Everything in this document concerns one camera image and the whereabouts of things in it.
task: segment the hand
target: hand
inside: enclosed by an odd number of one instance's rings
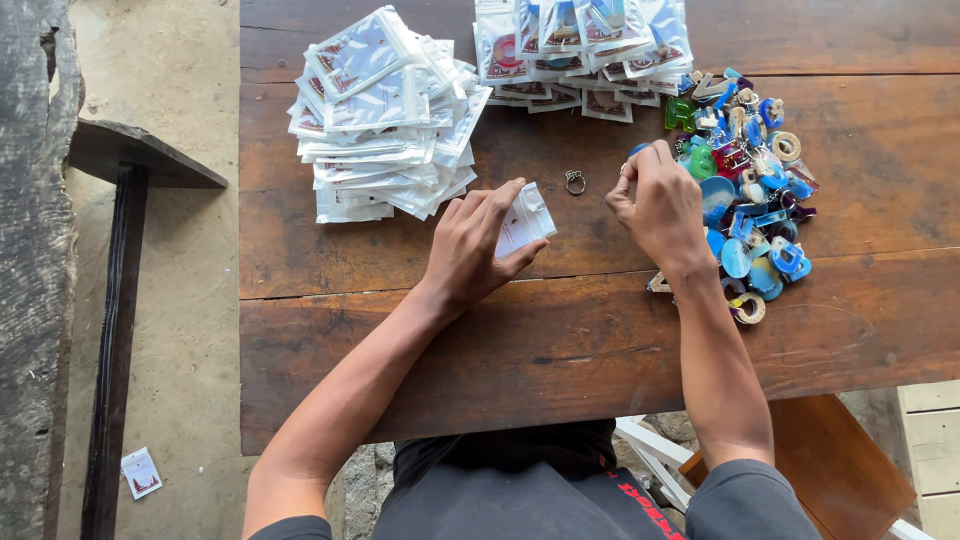
[[[636,202],[630,197],[634,181]],[[666,141],[658,140],[630,156],[606,201],[669,282],[671,276],[716,271],[704,237],[702,198],[700,186],[673,160]]]
[[[526,184],[518,178],[496,191],[453,199],[433,234],[426,274],[417,288],[459,315],[513,279],[549,242],[527,244],[504,259],[493,252],[507,209]]]

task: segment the keychain ring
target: keychain ring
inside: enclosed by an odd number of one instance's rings
[[[580,182],[580,189],[574,189],[571,187],[571,184]],[[580,195],[584,191],[587,191],[587,179],[584,178],[584,174],[580,171],[566,171],[566,190],[570,192],[571,195]]]

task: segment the person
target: person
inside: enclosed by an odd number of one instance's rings
[[[256,463],[244,539],[331,538],[326,490],[420,353],[547,245],[493,255],[524,182],[450,202],[423,279],[303,400]],[[773,467],[770,412],[704,238],[701,199],[662,140],[630,157],[606,198],[677,298],[684,400],[710,470],[690,500],[685,535],[616,468],[610,419],[396,443],[395,487],[374,539],[820,538]]]

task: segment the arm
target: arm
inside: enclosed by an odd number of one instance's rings
[[[684,401],[707,466],[745,457],[773,465],[770,410],[704,239],[701,199],[700,187],[658,140],[630,157],[607,205],[677,297]]]
[[[253,467],[243,538],[284,518],[326,517],[327,487],[430,340],[546,246],[541,240],[503,260],[493,256],[503,218],[524,183],[516,179],[450,202],[423,280],[310,392]]]

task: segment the wooden table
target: wooden table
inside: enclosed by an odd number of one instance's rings
[[[425,268],[437,219],[317,225],[284,111],[301,52],[381,5],[243,0],[241,431],[258,454]],[[475,62],[469,0],[400,0],[407,25]],[[960,12],[953,0],[689,0],[695,65],[732,66],[786,104],[821,190],[801,226],[813,272],[743,328],[767,397],[960,377]],[[603,205],[627,151],[663,136],[569,111],[488,107],[471,188],[537,182],[558,234],[430,345],[371,434],[398,440],[684,408],[679,325],[655,266]],[[585,195],[564,191],[579,169]]]

